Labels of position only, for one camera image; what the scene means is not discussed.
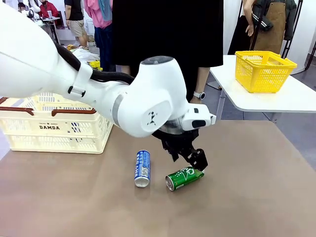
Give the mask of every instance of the apron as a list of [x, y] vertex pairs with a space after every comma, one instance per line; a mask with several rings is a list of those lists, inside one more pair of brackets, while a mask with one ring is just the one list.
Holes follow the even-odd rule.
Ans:
[[259, 31], [254, 50], [280, 54], [285, 31], [285, 4], [272, 0], [266, 17], [272, 22], [273, 27], [267, 32]]

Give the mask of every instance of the person in red jacket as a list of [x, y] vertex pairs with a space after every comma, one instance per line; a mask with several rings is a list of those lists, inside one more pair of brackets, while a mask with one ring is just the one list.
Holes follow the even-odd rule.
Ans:
[[51, 11], [52, 16], [58, 17], [58, 11], [55, 8], [54, 4], [46, 0], [40, 0], [40, 2], [41, 2], [41, 6], [40, 6], [39, 16], [43, 18], [49, 18], [47, 11]]

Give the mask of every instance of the hand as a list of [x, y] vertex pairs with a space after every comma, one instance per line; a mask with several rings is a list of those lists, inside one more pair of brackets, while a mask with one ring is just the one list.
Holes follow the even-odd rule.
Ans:
[[191, 104], [202, 104], [202, 101], [197, 97], [193, 96], [192, 100], [190, 101]]
[[246, 33], [248, 33], [248, 36], [251, 37], [253, 35], [253, 32], [254, 32], [253, 25], [249, 25], [246, 29]]

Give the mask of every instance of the khaki shorts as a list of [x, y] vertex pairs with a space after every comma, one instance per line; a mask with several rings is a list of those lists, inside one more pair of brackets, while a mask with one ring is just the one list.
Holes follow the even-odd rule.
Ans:
[[75, 37], [86, 35], [84, 21], [69, 21], [69, 28]]

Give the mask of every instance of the wristwatch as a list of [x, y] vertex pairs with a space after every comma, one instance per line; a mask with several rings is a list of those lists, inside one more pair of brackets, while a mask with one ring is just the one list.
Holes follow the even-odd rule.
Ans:
[[200, 100], [204, 100], [205, 99], [205, 93], [197, 93], [196, 91], [193, 94], [195, 97], [199, 98]]

